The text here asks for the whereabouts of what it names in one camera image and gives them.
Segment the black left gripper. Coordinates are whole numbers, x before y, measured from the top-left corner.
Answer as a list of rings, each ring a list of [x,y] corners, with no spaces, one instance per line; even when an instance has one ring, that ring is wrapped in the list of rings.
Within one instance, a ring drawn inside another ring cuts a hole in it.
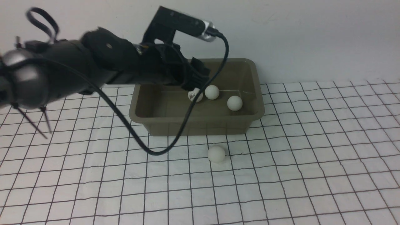
[[[140,45],[133,83],[181,86],[188,92],[201,89],[207,83],[210,69],[195,57],[184,59],[180,49],[175,43]]]

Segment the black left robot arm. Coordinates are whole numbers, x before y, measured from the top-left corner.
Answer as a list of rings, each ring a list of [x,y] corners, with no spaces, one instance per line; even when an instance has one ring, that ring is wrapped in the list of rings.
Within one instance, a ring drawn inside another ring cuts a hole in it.
[[[36,109],[94,87],[122,84],[179,86],[192,91],[209,80],[201,60],[188,61],[177,44],[133,44],[99,27],[80,40],[28,41],[1,56],[1,107]]]

